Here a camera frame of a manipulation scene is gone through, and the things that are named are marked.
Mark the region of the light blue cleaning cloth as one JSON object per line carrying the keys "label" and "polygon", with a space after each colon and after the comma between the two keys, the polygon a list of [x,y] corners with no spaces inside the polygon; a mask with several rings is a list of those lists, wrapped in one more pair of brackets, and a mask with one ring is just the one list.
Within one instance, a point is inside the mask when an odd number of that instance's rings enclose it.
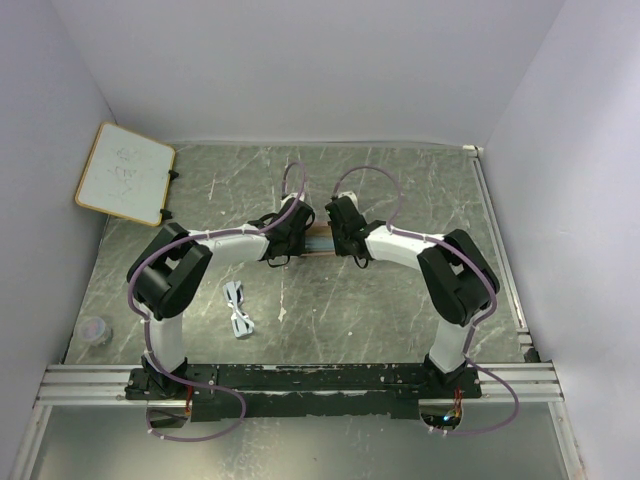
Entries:
{"label": "light blue cleaning cloth", "polygon": [[305,248],[310,253],[333,252],[334,243],[330,237],[307,237]]}

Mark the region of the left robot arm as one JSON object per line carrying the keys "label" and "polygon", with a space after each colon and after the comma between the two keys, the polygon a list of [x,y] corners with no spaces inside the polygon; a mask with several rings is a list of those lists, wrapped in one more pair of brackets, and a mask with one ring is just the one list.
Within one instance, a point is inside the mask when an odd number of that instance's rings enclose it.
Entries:
{"label": "left robot arm", "polygon": [[314,220],[311,206],[289,196],[280,211],[236,228],[196,231],[172,222],[161,229],[127,273],[128,304],[143,324],[142,368],[150,389],[173,399],[189,384],[182,319],[207,270],[299,256]]}

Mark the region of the pink glasses case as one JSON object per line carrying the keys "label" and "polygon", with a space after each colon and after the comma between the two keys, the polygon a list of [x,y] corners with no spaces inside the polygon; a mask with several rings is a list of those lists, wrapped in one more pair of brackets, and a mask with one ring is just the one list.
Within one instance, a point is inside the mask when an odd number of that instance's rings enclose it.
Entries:
{"label": "pink glasses case", "polygon": [[314,222],[305,232],[305,256],[334,256],[332,230],[327,222]]}

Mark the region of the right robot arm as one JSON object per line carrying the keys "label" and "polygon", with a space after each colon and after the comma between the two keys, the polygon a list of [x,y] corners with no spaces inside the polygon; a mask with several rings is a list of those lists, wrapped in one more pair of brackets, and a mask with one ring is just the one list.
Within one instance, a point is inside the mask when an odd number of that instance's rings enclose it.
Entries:
{"label": "right robot arm", "polygon": [[434,235],[368,222],[348,195],[326,204],[335,253],[362,268],[386,261],[419,271],[440,315],[436,337],[425,356],[424,384],[443,398],[455,390],[467,365],[477,324],[497,307],[499,280],[465,231]]}

